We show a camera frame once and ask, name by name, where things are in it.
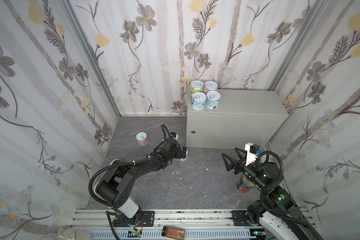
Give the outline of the pink label can back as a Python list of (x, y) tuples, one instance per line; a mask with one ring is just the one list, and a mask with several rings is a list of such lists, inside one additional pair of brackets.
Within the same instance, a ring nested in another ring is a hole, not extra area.
[(138, 132), (136, 134), (136, 140), (140, 146), (145, 146), (149, 142), (148, 135), (146, 132)]

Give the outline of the pink label can front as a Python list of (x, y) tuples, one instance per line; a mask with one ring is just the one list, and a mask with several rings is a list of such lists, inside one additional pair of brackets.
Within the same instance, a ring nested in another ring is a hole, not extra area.
[(218, 87), (216, 82), (208, 81), (204, 84), (204, 93), (207, 94), (210, 91), (217, 91)]

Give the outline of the pink label can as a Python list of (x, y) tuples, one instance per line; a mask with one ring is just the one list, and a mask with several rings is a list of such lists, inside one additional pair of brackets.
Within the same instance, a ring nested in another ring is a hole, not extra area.
[(140, 146), (145, 146), (149, 142), (148, 135), (146, 132), (138, 132), (136, 134), (136, 140)]
[(204, 93), (207, 94), (210, 91), (217, 91), (218, 87), (216, 82), (208, 81), (204, 84)]

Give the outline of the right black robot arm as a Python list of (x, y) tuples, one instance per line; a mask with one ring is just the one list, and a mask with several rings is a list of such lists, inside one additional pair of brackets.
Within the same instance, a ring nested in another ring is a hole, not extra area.
[(234, 149), (235, 159), (222, 154), (227, 171), (240, 174), (260, 191), (259, 200), (247, 208), (245, 219), (251, 225), (261, 225), (278, 240), (321, 240), (322, 236), (303, 215), (296, 201), (281, 187), (284, 165), (274, 152), (246, 144)]

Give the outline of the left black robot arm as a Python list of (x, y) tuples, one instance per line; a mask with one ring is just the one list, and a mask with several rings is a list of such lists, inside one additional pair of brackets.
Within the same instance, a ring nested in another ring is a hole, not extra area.
[(162, 124), (162, 141), (141, 160), (125, 162), (114, 160), (108, 167), (98, 170), (89, 181), (90, 196), (97, 202), (121, 213), (123, 224), (138, 226), (143, 223), (142, 209), (130, 197), (136, 180), (148, 173), (164, 170), (174, 159), (186, 160), (188, 150), (178, 142), (179, 135)]

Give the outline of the green label can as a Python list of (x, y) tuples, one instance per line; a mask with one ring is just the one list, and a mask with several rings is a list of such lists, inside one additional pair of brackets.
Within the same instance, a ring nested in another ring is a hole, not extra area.
[(203, 93), (204, 92), (204, 83), (202, 81), (192, 81), (191, 82), (191, 95), (194, 93)]

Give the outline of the teal can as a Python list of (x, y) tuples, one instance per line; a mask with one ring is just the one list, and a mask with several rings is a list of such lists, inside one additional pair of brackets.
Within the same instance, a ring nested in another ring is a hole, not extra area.
[(197, 92), (192, 95), (192, 107), (196, 111), (202, 111), (206, 105), (207, 96), (204, 93)]
[(181, 162), (186, 161), (186, 160), (188, 159), (188, 155), (189, 155), (188, 149), (184, 147), (184, 148), (182, 149), (181, 158), (180, 158), (179, 160), (180, 160)]
[(206, 96), (206, 108), (216, 109), (220, 103), (221, 94), (217, 91), (209, 91), (207, 92)]

